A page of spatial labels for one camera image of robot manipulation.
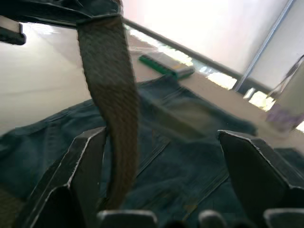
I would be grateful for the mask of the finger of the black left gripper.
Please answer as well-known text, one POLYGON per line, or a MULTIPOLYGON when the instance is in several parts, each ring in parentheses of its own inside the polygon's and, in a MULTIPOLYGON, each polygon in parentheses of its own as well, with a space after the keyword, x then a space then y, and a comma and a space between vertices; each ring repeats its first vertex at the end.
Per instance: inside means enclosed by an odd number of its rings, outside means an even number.
POLYGON ((23 33, 22 24, 18 23, 15 30, 1 26, 0 41, 12 45, 24 45, 26 43, 26 36, 23 33))

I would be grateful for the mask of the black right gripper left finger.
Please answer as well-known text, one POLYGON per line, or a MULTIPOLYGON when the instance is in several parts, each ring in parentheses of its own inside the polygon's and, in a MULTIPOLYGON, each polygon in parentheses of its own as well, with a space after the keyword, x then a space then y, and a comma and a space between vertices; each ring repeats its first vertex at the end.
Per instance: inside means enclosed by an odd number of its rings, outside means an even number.
POLYGON ((45 172, 16 228, 95 228, 106 128, 78 135, 45 172))

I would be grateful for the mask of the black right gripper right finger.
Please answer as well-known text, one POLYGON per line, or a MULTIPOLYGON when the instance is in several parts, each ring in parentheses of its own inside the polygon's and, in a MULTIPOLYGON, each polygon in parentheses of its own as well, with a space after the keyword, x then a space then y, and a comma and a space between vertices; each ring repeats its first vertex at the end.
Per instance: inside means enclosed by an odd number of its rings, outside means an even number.
POLYGON ((304 226, 304 157, 245 133, 218 131, 233 189, 258 228, 304 226))

